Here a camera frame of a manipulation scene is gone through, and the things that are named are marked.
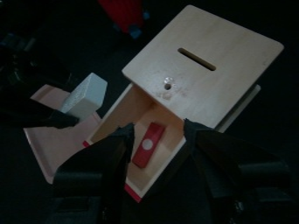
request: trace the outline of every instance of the red edge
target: red edge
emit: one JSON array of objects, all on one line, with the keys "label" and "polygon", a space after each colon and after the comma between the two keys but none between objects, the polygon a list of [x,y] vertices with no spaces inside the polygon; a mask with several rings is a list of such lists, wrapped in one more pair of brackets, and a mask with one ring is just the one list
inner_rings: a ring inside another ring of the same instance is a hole
[{"label": "red edge", "polygon": [[138,197],[138,195],[136,194],[136,192],[133,191],[133,189],[130,188],[128,184],[125,184],[125,191],[130,195],[133,200],[138,203],[141,201],[141,198]]},{"label": "red edge", "polygon": [[82,146],[84,146],[85,148],[89,147],[89,143],[88,143],[86,141],[84,141],[81,144],[82,144]]}]

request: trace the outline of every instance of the white block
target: white block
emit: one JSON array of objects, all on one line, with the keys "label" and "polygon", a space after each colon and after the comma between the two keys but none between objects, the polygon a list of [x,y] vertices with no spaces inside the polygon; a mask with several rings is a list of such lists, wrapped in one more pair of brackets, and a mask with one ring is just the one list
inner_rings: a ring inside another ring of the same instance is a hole
[{"label": "white block", "polygon": [[108,83],[90,73],[64,100],[60,112],[76,116],[81,122],[100,108]]}]

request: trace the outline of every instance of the rectangular slot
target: rectangular slot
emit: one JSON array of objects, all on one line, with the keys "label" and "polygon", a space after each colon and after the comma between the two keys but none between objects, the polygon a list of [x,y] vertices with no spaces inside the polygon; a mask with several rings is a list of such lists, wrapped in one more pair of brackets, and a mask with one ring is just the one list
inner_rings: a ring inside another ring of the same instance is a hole
[{"label": "rectangular slot", "polygon": [[178,48],[177,52],[184,55],[188,59],[190,59],[192,61],[194,61],[196,63],[198,63],[202,67],[205,67],[206,69],[209,69],[210,71],[216,70],[216,67],[204,59],[201,59],[200,57],[197,57],[194,54],[192,54],[189,51],[186,51],[184,48]]}]

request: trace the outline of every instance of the wooden box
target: wooden box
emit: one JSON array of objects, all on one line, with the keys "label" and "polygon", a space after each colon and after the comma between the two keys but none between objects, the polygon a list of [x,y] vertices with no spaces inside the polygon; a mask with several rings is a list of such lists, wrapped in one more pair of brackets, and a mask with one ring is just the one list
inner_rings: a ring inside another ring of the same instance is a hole
[{"label": "wooden box", "polygon": [[125,189],[136,201],[182,147],[182,119],[224,131],[257,93],[257,78],[281,50],[272,39],[188,5],[134,56],[122,69],[132,84],[88,142],[134,123],[134,154],[149,122],[165,126],[146,167],[128,167]]}]

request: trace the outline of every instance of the plywood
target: plywood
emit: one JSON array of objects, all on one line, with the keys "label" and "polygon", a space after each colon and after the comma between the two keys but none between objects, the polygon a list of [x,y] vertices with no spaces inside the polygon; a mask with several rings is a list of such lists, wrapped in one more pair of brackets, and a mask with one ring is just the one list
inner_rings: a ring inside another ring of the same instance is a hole
[{"label": "plywood", "polygon": [[270,38],[188,5],[122,73],[181,119],[214,128],[281,50]]}]

